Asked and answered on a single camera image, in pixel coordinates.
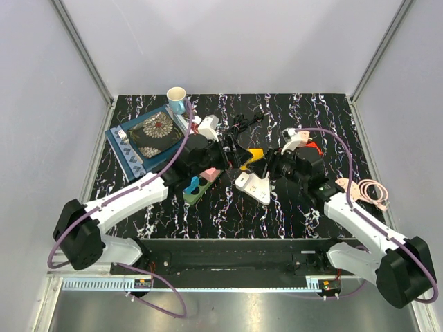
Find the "yellow cube socket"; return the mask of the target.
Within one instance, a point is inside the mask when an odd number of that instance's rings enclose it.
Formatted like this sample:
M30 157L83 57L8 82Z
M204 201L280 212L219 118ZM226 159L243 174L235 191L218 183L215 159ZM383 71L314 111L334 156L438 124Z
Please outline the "yellow cube socket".
M241 167L240 170L246 171L248 169L248 165L254 161L257 161L264 157L263 149L260 148L250 148L247 151L252 155Z

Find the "pink cube socket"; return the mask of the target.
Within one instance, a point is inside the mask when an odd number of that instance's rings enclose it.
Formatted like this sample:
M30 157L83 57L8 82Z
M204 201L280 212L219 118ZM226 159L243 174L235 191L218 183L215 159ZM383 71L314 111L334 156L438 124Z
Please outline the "pink cube socket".
M207 181L213 182L220 174L221 174L220 170L212 167L200 173L200 176Z

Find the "white triangular power strip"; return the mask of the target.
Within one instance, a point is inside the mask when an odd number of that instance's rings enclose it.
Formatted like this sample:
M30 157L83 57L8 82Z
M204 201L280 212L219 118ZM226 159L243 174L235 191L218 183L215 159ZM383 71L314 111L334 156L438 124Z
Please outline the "white triangular power strip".
M239 190L251 198L255 199L257 202L268 205L271 202L271 189L269 177L260 178L256 174L251 173L249 175L249 180L242 190Z

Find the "green power strip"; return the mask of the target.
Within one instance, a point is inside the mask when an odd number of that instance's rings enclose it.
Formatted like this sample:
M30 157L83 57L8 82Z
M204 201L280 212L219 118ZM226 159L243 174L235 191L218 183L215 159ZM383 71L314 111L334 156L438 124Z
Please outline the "green power strip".
M219 176L213 182L210 182L202 178L199 174L199 186L191 194L183 193L183 200L189 205L194 205L203 196L206 190L219 178Z

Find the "blue plug adapter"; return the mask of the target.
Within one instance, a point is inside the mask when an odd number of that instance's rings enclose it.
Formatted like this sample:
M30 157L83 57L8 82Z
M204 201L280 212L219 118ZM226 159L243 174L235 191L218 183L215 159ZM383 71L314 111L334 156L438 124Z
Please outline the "blue plug adapter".
M184 194L191 194L197 187L199 186L199 177L193 176L190 180L189 186L187 186L184 190Z

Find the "red cube socket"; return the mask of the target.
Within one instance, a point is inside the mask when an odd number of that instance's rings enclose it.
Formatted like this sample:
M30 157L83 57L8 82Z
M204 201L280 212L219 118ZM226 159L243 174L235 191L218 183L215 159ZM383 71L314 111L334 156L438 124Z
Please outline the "red cube socket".
M311 142L311 143L309 143L307 146L308 146L308 147L315 148L315 149L317 150L317 152L319 153L320 156L323 155L321 149L318 147L318 145L317 145L316 143Z

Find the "pink round socket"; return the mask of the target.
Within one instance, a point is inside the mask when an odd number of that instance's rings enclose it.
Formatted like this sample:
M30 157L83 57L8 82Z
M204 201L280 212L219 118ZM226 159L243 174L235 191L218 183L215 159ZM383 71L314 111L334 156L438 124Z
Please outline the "pink round socket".
M351 181L348 178L338 178L335 183L345 192L350 190L350 197L353 201L358 201L361 198L359 186L354 181Z

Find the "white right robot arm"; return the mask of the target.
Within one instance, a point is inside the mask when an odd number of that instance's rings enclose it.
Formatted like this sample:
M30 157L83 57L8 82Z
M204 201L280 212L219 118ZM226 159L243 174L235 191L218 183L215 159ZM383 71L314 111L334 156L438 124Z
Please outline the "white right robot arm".
M395 308L412 301L431 304L439 289L427 243L409 239L356 204L344 189L325 175L323 158L313 147L281 152L270 149L248 168L260 178L284 177L298 184L304 198L328 219L337 222L362 245L356 249L337 242L314 257L318 272L348 271L374 284Z

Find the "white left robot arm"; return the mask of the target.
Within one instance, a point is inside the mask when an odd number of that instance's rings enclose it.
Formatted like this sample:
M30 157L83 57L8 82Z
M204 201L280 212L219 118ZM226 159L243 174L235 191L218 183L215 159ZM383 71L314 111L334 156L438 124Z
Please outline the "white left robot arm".
M190 185L192 177L207 169L239 169L252 158L230 133L214 141L201 134L188 136L166 163L146 173L138 181L95 201L67 202L60 214L52 251L62 250L66 264L84 270L97 262L123 262L133 273L144 273L149 257L133 239L110 237L107 232L123 219Z

